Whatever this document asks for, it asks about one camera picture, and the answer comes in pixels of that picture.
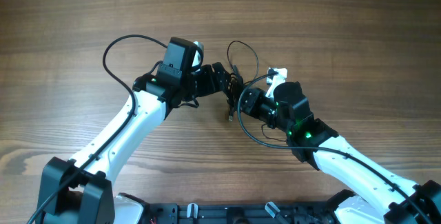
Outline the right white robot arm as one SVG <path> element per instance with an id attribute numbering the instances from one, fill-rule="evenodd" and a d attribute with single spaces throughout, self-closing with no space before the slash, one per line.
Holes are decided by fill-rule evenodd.
<path id="1" fill-rule="evenodd" d="M 440 184 L 423 185 L 386 170 L 314 117 L 298 82 L 268 92 L 246 85 L 237 111 L 286 135 L 284 149 L 349 187 L 330 212 L 339 223 L 439 223 Z"/>

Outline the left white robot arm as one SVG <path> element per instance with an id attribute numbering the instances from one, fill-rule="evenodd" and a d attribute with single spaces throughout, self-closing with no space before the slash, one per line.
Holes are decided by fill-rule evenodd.
<path id="1" fill-rule="evenodd" d="M 163 60 L 138 77 L 120 112 L 82 150 L 44 167 L 37 209 L 29 223 L 155 223 L 150 205 L 113 185 L 143 139 L 173 109 L 197 108 L 197 99 L 229 91 L 221 63 L 203 63 L 203 45 L 173 37 Z"/>

